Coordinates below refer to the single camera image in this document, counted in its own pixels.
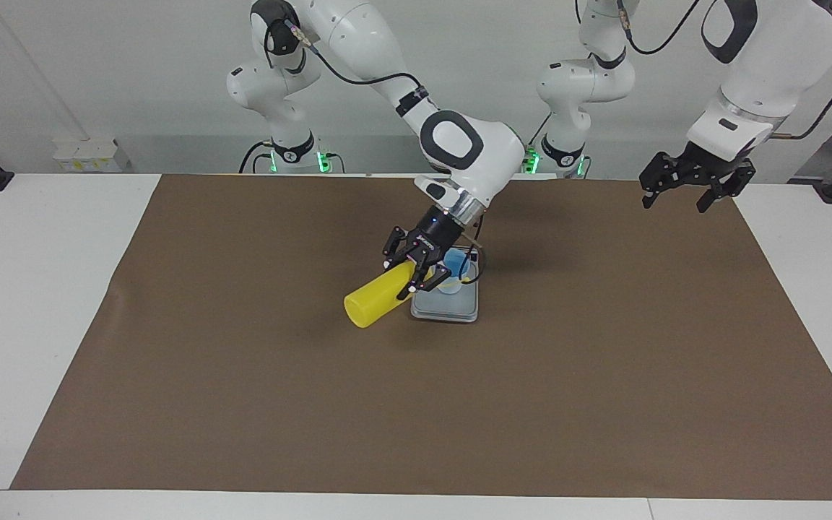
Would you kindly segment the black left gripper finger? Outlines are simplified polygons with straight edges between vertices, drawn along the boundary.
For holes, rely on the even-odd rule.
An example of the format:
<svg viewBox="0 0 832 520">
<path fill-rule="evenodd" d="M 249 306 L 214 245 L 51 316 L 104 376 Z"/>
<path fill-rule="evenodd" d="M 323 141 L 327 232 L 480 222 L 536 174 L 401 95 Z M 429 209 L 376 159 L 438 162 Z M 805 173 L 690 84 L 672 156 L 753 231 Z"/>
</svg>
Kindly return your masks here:
<svg viewBox="0 0 832 520">
<path fill-rule="evenodd" d="M 640 184 L 644 191 L 641 203 L 644 209 L 650 209 L 661 192 L 683 186 L 684 162 L 680 157 L 671 157 L 667 152 L 657 152 L 641 171 Z"/>
<path fill-rule="evenodd" d="M 725 173 L 710 175 L 707 191 L 698 200 L 698 211 L 706 213 L 717 201 L 739 196 L 756 174 L 753 162 L 740 162 L 736 168 Z"/>
</svg>

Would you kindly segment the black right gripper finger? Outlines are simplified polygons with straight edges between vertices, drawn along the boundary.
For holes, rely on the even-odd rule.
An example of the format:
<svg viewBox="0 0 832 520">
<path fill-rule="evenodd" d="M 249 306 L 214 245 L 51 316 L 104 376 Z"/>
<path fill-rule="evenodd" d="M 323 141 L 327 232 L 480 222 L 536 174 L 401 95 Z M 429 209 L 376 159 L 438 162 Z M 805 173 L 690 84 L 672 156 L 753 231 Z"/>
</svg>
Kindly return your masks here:
<svg viewBox="0 0 832 520">
<path fill-rule="evenodd" d="M 400 226 L 391 230 L 389 239 L 383 247 L 383 272 L 395 269 L 395 267 L 406 262 L 416 266 L 416 261 L 412 259 L 412 250 L 415 248 L 412 242 L 415 240 L 416 231 L 416 228 L 406 230 L 406 228 Z"/>
<path fill-rule="evenodd" d="M 404 287 L 397 293 L 397 299 L 406 300 L 414 293 L 432 292 L 443 281 L 451 276 L 451 270 L 443 263 L 425 266 L 413 262 L 404 262 L 404 273 L 407 275 Z"/>
</svg>

